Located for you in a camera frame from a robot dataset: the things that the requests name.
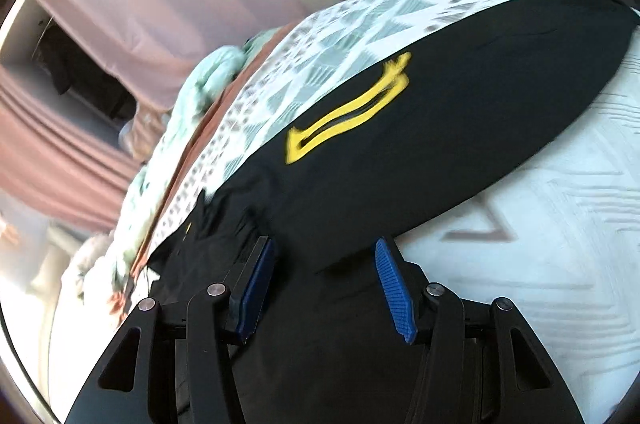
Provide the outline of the pink curtain left panel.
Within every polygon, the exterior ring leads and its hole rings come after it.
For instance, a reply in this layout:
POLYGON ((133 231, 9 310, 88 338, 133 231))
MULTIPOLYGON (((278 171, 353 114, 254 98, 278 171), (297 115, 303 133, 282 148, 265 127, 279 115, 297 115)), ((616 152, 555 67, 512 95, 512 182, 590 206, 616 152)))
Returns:
POLYGON ((81 229, 115 228, 139 164, 1 69, 1 190, 81 229))

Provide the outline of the mint green duvet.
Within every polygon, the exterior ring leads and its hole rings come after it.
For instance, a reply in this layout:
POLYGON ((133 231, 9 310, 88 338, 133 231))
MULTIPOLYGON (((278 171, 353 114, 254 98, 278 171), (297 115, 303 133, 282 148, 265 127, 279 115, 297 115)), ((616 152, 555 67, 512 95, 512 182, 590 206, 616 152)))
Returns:
POLYGON ((124 289, 131 266, 152 230, 176 170, 206 114, 232 100, 268 54, 291 28, 272 28, 250 39, 244 47, 223 46, 206 56, 182 85, 165 131, 146 156, 122 201, 119 220, 110 232, 97 233, 75 253, 62 275, 62 293, 91 303, 111 305, 124 289))

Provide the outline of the rust orange blanket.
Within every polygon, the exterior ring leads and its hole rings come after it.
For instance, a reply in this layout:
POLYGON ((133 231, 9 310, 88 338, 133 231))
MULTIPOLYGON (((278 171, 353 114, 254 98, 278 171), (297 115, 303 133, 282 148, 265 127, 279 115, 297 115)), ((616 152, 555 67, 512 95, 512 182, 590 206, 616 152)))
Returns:
POLYGON ((162 208, 152 222, 152 230, 140 248, 136 262, 131 266, 124 289, 119 292, 114 303, 107 305, 110 315, 121 322, 126 318, 129 308, 130 291, 137 282, 137 277, 146 259, 146 249, 152 239, 155 226, 166 216, 165 210, 172 207, 172 198, 181 191, 185 191, 190 198, 198 194, 196 190, 210 186, 213 181, 206 179, 200 170, 192 170, 199 162, 206 165, 213 163, 218 152, 226 152, 224 144, 230 137, 238 136, 246 141, 254 136, 278 114, 288 88, 278 85, 274 79, 282 73, 288 65, 281 59, 286 57, 295 46, 295 40, 288 40, 291 32, 296 29, 295 22, 287 24, 291 31, 277 44, 267 45, 263 49, 268 56, 262 65, 253 72, 243 88, 232 96, 228 106, 224 106, 215 113, 205 115, 204 122, 196 130, 190 144, 186 147, 176 170, 175 180, 171 183, 163 202, 162 208))

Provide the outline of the black garment with yellow print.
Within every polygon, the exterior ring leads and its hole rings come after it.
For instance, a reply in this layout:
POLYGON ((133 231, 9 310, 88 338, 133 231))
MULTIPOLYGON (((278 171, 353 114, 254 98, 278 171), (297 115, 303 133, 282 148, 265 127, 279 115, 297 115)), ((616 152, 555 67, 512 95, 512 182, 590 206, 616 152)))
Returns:
POLYGON ((482 192, 567 129, 638 25, 619 0, 510 0, 350 78, 256 150, 150 258, 188 300, 276 242, 257 332, 232 358, 251 423, 401 423, 421 349, 394 329, 375 242, 482 192))

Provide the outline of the white patterned bedspread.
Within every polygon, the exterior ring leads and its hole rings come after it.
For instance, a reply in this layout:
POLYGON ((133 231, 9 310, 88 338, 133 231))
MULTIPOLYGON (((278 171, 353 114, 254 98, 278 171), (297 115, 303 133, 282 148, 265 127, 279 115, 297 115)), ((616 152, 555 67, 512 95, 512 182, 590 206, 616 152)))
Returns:
MULTIPOLYGON (((254 151, 349 77, 394 50, 508 0, 349 0, 296 26, 274 81, 288 90, 277 115, 199 162, 216 190, 254 151)), ((146 257, 195 203, 185 191, 155 226, 146 257)), ((478 198, 399 239, 402 254, 458 294, 512 297, 547 346, 582 416, 601 423, 639 371, 639 48, 558 141, 478 198)), ((149 291, 140 271, 130 300, 149 291)), ((118 321, 104 303, 64 295, 56 308, 49 394, 70 412, 118 321)))

